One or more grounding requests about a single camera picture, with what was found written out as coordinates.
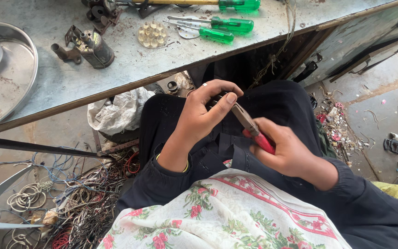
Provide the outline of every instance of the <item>green screwdriver handle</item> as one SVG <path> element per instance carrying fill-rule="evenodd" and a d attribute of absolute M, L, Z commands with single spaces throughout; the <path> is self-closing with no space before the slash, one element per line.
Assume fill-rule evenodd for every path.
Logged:
<path fill-rule="evenodd" d="M 256 10 L 260 7 L 260 0 L 219 0 L 219 9 L 234 7 L 236 10 Z"/>
<path fill-rule="evenodd" d="M 209 29 L 205 27 L 200 27 L 199 34 L 202 36 L 209 36 L 224 42 L 232 42 L 234 40 L 234 35 L 232 33 L 218 29 Z"/>
<path fill-rule="evenodd" d="M 248 19 L 238 19 L 238 18 L 230 18 L 220 19 L 218 16 L 213 16 L 211 18 L 211 27 L 225 27 L 228 30 L 240 31 L 240 32 L 250 32 L 253 30 L 254 22 Z"/>

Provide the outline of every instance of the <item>black sleeve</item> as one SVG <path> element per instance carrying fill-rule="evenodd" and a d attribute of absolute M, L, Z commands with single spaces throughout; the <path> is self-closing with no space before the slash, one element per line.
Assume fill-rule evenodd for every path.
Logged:
<path fill-rule="evenodd" d="M 353 248 L 398 249 L 398 199 L 354 175 L 343 162 L 324 158 L 339 172 L 339 182 L 316 194 L 314 205 L 327 212 Z"/>
<path fill-rule="evenodd" d="M 139 209 L 153 205 L 165 205 L 190 187 L 191 167 L 186 172 L 171 172 L 164 169 L 156 161 L 156 156 L 162 150 L 160 144 L 154 151 L 154 156 L 147 162 L 136 176 L 132 187 L 119 197 L 117 209 Z"/>

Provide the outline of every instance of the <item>black clothing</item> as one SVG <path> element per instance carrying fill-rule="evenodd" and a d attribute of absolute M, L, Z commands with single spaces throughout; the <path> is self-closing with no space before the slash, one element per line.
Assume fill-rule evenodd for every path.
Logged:
<path fill-rule="evenodd" d="M 273 81 L 248 90 L 237 102 L 254 117 L 264 116 L 290 127 L 316 156 L 321 156 L 318 127 L 305 90 L 295 82 Z M 353 248 L 398 248 L 398 200 L 383 193 L 366 179 L 356 176 L 343 162 L 324 158 L 339 172 L 339 182 L 329 191 L 318 191 L 301 178 L 284 176 L 266 167 L 248 150 L 252 141 L 244 138 L 242 125 L 230 112 L 189 154 L 186 172 L 170 172 L 156 156 L 174 131 L 184 98 L 158 94 L 142 111 L 140 163 L 145 165 L 133 186 L 118 200 L 118 209 L 164 205 L 197 180 L 232 168 L 256 174 L 277 188 L 326 212 Z"/>

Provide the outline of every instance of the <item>bangle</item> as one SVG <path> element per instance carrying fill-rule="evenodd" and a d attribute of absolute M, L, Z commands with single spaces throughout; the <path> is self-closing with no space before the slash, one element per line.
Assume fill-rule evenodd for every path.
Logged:
<path fill-rule="evenodd" d="M 188 169 L 188 160 L 187 160 L 187 166 L 185 167 L 184 171 L 182 171 L 182 173 L 184 173 L 185 171 L 187 171 L 187 169 Z"/>

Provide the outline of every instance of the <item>metal workbench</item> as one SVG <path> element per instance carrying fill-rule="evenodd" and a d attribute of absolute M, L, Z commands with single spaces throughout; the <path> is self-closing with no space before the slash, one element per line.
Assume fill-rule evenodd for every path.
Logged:
<path fill-rule="evenodd" d="M 398 0 L 296 0 L 295 35 L 344 24 L 397 5 Z M 288 32 L 286 6 L 277 0 L 262 0 L 259 10 L 251 13 L 234 9 L 221 12 L 213 5 L 170 5 L 144 20 L 136 9 L 122 8 L 118 25 L 110 26 L 103 35 L 115 53 L 114 62 L 106 69 L 93 69 L 85 60 L 80 65 L 63 62 L 50 49 L 53 43 L 64 46 L 64 34 L 72 24 L 81 30 L 93 27 L 86 18 L 88 8 L 80 0 L 0 1 L 0 21 L 22 28 L 35 42 L 39 54 L 37 88 L 18 113 L 0 124 L 0 132 L 273 43 L 284 39 Z M 202 38 L 183 39 L 173 26 L 166 25 L 166 44 L 156 49 L 143 47 L 136 37 L 137 28 L 147 20 L 167 20 L 169 15 L 247 18 L 254 20 L 255 27 L 251 34 L 237 36 L 231 45 L 225 45 Z"/>

